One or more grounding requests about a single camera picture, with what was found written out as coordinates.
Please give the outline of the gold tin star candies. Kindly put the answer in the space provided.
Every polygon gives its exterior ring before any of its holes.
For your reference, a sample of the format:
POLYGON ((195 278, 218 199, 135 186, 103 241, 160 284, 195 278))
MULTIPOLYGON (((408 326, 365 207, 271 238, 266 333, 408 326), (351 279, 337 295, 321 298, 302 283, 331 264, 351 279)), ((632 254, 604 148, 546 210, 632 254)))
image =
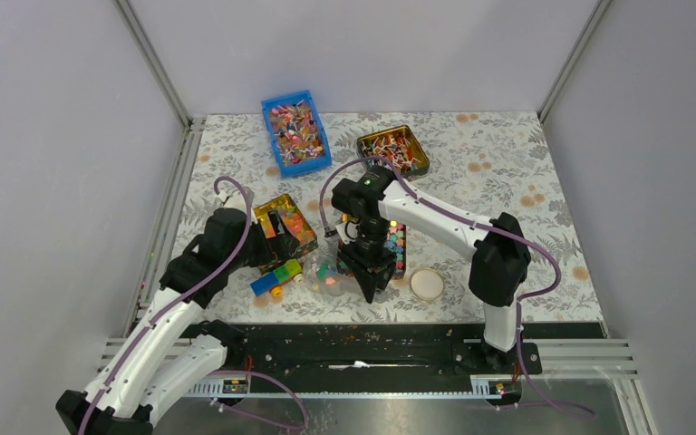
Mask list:
MULTIPOLYGON (((347 214, 342 214, 339 223, 343 226, 343 233, 340 242, 340 247, 344 240, 353 242, 358 236, 359 219, 347 214)), ((388 250, 394 257, 394 271, 391 276, 392 280, 401 280, 404 278, 407 269, 407 229, 396 221, 391 220, 389 229, 384 243, 385 249, 388 250)))

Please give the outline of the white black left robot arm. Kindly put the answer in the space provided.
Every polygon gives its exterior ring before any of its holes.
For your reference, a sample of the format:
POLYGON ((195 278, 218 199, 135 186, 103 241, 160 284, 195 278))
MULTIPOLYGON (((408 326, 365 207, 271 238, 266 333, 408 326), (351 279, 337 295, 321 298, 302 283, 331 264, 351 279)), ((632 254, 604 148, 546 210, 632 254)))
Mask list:
POLYGON ((82 391, 67 390, 56 402, 71 434, 151 434, 205 376, 242 366, 242 333, 222 321, 205 327, 175 360, 164 360, 227 286, 231 274, 294 257, 298 239, 281 218, 267 216, 272 237, 247 209, 222 207, 213 212, 203 232, 169 262, 149 311, 111 361, 82 391))

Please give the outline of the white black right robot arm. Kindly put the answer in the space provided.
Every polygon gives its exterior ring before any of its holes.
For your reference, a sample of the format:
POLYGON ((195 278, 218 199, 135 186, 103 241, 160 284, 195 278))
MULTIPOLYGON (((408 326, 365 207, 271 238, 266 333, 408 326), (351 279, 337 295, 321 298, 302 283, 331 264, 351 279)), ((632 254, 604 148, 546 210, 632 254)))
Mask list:
POLYGON ((358 283, 367 302, 383 290, 395 269, 385 246, 392 221, 420 231, 470 263, 468 287, 484 305, 487 344, 483 359, 492 372, 505 373, 519 361, 516 346, 517 290, 527 278, 531 255, 515 217, 482 217, 433 198, 380 165, 359 179, 341 179, 331 204, 355 218, 354 229, 340 224, 337 258, 358 283))

